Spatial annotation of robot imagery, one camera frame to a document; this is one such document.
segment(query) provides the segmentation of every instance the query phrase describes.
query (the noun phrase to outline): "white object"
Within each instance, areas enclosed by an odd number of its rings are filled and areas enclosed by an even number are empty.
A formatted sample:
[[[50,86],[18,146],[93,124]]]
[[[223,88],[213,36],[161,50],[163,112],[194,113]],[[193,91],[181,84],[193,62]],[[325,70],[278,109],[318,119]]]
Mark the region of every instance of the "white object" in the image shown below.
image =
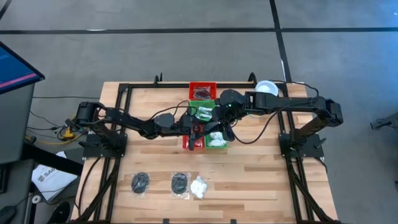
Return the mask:
[[[57,156],[66,158],[63,151],[58,152]],[[53,199],[64,189],[64,187],[76,178],[76,175],[68,174],[43,165],[38,165],[32,173],[32,182],[36,185],[37,189],[42,193],[46,200]]]
[[[210,137],[211,137],[212,139],[216,139],[216,140],[224,140],[224,139],[223,139],[223,133],[221,133],[221,132],[213,132],[213,133],[210,133]]]
[[[279,93],[278,87],[275,83],[268,80],[257,83],[255,90],[263,93],[271,93],[274,96],[278,96]]]
[[[226,144],[225,140],[214,139],[211,140],[209,145],[210,146],[224,146]]]
[[[197,176],[197,179],[192,181],[191,192],[197,198],[202,199],[203,194],[206,192],[206,189],[207,189],[207,184],[200,176]]]
[[[205,108],[204,106],[199,106],[199,110],[200,111],[212,111],[213,109],[211,109],[211,108]]]
[[[42,201],[42,197],[40,197],[39,195],[35,195],[32,198],[32,203],[39,203]]]
[[[207,114],[200,114],[200,116],[203,118],[212,118],[212,115],[207,115]]]

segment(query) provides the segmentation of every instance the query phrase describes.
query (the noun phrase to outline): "concrete floor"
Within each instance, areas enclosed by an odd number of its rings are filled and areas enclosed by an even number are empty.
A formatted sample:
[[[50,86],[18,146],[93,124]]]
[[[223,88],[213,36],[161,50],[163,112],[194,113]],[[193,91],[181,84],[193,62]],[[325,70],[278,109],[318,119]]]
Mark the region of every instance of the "concrete floor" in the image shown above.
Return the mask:
[[[0,7],[5,0],[0,0]],[[397,27],[395,0],[276,0],[280,26]],[[1,30],[273,27],[267,0],[13,0]],[[324,151],[339,219],[398,223],[397,130],[369,123],[398,112],[398,33],[283,34],[293,81],[341,103],[345,123],[323,130]],[[36,96],[99,96],[105,81],[283,79],[274,33],[0,35],[46,80]],[[58,124],[81,100],[34,100],[32,111]],[[31,117],[29,125],[47,127]],[[40,146],[79,160],[81,149]],[[76,192],[67,189],[60,198]],[[40,204],[37,223],[50,216]]]

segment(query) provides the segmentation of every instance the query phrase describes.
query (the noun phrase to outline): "white bowl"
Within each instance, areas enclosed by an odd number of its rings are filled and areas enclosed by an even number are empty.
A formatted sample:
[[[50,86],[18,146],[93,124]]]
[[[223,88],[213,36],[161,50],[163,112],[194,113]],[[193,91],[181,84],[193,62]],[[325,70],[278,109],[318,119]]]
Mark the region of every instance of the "white bowl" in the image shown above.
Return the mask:
[[[263,93],[271,93],[274,96],[278,96],[279,93],[279,89],[275,83],[267,80],[257,83],[255,90]]]

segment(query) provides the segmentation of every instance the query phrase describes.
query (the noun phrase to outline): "red container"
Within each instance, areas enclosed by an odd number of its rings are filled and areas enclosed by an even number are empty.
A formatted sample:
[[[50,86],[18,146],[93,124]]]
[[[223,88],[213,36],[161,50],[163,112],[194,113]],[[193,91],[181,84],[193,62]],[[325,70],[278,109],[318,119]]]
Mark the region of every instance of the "red container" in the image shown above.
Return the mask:
[[[189,149],[189,137],[188,136],[182,136],[182,147],[184,149]],[[200,138],[195,141],[195,146],[193,147],[194,149],[203,149],[205,147],[205,138]]]
[[[210,87],[209,93],[211,95],[210,99],[195,98],[194,92],[198,88]],[[215,100],[217,98],[217,83],[215,82],[190,82],[189,83],[189,99],[190,100]]]

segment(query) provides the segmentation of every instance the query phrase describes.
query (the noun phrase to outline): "white tissue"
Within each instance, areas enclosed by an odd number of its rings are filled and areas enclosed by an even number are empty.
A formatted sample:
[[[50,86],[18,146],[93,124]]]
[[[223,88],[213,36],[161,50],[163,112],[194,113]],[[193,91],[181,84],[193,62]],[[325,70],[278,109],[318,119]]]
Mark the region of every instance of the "white tissue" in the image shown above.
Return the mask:
[[[202,199],[206,189],[207,184],[200,176],[197,176],[197,179],[192,181],[191,193],[193,193],[197,198]]]
[[[221,133],[221,132],[210,133],[210,137],[215,140],[224,140],[223,133]]]
[[[224,146],[225,144],[226,144],[225,140],[218,140],[218,139],[211,140],[209,143],[210,146]]]

